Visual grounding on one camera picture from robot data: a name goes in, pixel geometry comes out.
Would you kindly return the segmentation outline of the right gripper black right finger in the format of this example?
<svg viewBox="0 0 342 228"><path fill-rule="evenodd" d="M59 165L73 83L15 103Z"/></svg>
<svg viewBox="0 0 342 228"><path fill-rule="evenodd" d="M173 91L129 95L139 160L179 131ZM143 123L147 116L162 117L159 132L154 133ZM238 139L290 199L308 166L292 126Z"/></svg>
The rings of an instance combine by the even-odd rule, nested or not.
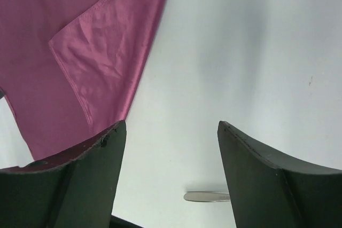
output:
<svg viewBox="0 0 342 228"><path fill-rule="evenodd" d="M341 171L287 155L220 121L237 227L341 227Z"/></svg>

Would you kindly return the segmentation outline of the purple cloth napkin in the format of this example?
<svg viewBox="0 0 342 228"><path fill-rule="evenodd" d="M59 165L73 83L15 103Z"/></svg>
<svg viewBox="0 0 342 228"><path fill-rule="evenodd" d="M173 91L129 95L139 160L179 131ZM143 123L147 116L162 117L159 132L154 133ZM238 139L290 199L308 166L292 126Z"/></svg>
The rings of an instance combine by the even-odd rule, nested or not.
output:
<svg viewBox="0 0 342 228"><path fill-rule="evenodd" d="M32 157L127 117L166 0L1 0L1 90Z"/></svg>

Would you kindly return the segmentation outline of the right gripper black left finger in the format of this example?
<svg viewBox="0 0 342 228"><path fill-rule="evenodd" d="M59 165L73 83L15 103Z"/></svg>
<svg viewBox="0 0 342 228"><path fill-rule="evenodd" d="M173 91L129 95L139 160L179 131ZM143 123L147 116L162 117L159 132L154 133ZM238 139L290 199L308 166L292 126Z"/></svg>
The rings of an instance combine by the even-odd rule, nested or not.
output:
<svg viewBox="0 0 342 228"><path fill-rule="evenodd" d="M1 227L109 227L126 144L119 121L60 153L1 170Z"/></svg>

